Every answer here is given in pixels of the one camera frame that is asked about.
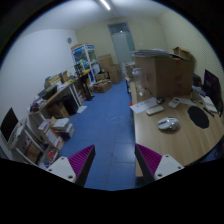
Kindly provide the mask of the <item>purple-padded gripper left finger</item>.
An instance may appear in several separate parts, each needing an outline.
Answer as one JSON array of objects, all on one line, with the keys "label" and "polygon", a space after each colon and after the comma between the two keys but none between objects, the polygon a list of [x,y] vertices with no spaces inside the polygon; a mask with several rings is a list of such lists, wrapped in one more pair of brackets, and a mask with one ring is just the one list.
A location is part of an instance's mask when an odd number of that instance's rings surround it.
[{"label": "purple-padded gripper left finger", "polygon": [[47,171],[83,187],[95,155],[95,145],[90,145],[70,157],[58,158]]}]

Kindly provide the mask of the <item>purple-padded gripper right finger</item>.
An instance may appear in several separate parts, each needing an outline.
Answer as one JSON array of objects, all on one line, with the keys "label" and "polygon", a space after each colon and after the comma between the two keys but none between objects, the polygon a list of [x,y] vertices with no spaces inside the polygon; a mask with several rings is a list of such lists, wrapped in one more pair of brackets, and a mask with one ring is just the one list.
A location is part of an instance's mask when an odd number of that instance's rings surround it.
[{"label": "purple-padded gripper right finger", "polygon": [[135,156],[147,184],[183,169],[171,155],[160,155],[140,144],[135,144]]}]

